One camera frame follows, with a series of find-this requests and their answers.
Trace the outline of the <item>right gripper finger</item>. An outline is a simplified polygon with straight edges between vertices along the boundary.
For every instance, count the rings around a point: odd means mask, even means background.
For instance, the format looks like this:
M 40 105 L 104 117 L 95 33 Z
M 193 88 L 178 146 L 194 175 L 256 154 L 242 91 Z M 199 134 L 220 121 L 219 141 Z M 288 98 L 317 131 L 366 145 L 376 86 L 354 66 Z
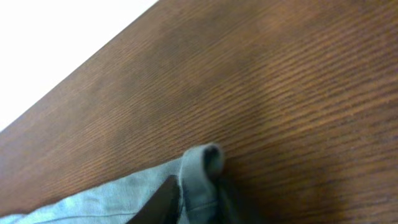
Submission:
M 170 175 L 126 224 L 176 224 L 180 217 L 180 187 Z

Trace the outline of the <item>light blue t-shirt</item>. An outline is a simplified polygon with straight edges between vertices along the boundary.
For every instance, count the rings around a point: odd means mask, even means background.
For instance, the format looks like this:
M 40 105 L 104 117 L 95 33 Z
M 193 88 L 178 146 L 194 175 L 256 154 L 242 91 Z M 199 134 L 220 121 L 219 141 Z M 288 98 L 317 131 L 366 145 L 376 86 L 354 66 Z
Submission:
M 192 147 L 179 159 L 135 172 L 1 223 L 127 223 L 168 178 L 177 181 L 178 223 L 246 223 L 219 177 L 223 151 L 216 144 Z

